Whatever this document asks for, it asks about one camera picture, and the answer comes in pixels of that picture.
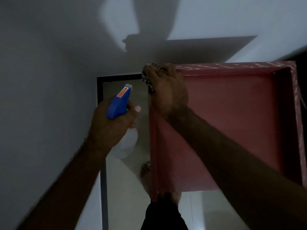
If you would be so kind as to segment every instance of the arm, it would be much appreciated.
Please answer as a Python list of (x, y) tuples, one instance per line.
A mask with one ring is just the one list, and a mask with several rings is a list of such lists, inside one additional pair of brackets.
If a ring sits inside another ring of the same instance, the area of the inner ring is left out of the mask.
[(128, 113), (110, 120), (106, 111), (111, 101), (102, 101), (95, 109), (83, 146), (18, 230), (75, 229), (106, 156), (127, 128), (135, 126), (133, 120), (141, 110), (129, 102)]
[(153, 104), (190, 144), (250, 229), (307, 229), (307, 191), (283, 177), (187, 107), (181, 74), (147, 66)]

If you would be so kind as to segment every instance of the person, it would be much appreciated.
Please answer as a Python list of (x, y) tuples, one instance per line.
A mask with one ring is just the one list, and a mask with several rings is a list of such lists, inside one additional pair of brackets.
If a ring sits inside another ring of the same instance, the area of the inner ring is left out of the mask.
[[(183, 77), (171, 64), (164, 71), (144, 70), (155, 93), (159, 114), (186, 140), (250, 229), (307, 229), (307, 191), (254, 157), (188, 108)], [(128, 112), (106, 118), (111, 99), (94, 111), (89, 135), (56, 182), (18, 227), (21, 229), (74, 229), (98, 172), (113, 146), (134, 127), (141, 108), (128, 103)], [(141, 169), (149, 195), (150, 164)], [(180, 193), (161, 193), (146, 211), (142, 229), (187, 229), (178, 212)]]

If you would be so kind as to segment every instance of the pant leg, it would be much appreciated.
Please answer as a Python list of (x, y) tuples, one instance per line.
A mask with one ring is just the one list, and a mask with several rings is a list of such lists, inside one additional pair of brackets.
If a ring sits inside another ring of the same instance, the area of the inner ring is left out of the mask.
[(141, 230), (174, 229), (188, 230), (176, 204), (158, 197), (158, 202), (151, 202), (146, 210)]

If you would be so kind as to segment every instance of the sticker label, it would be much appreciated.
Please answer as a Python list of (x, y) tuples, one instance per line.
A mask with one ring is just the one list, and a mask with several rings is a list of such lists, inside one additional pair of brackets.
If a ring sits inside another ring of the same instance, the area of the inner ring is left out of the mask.
[(124, 93), (129, 89), (129, 87), (125, 86), (121, 92), (117, 95), (117, 97), (122, 97), (124, 95)]

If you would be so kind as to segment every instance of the person's left hand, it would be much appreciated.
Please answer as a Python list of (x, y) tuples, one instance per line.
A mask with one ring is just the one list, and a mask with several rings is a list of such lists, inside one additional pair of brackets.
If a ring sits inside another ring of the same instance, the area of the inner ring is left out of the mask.
[(87, 141), (94, 150), (109, 151), (114, 147), (126, 134), (129, 128), (134, 128), (133, 122), (141, 111), (140, 106), (134, 107), (132, 102), (128, 101), (128, 112), (124, 115), (118, 116), (115, 119), (106, 117), (109, 105), (114, 97), (99, 103), (94, 111), (92, 124)]

